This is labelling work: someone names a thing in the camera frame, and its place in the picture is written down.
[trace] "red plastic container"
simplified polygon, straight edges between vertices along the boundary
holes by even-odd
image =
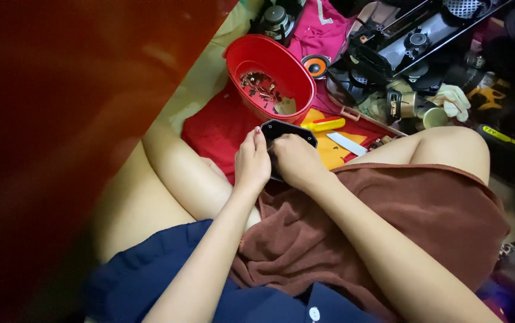
[[[285,47],[266,36],[248,34],[233,41],[224,51],[223,57],[226,59],[229,77],[239,94],[261,120],[277,119],[294,123],[309,111],[315,98],[315,83],[301,62]],[[240,81],[240,77],[249,72],[262,72],[270,76],[281,97],[295,99],[297,112],[276,114],[276,101],[267,101],[259,93],[251,97],[250,87],[243,89]]]

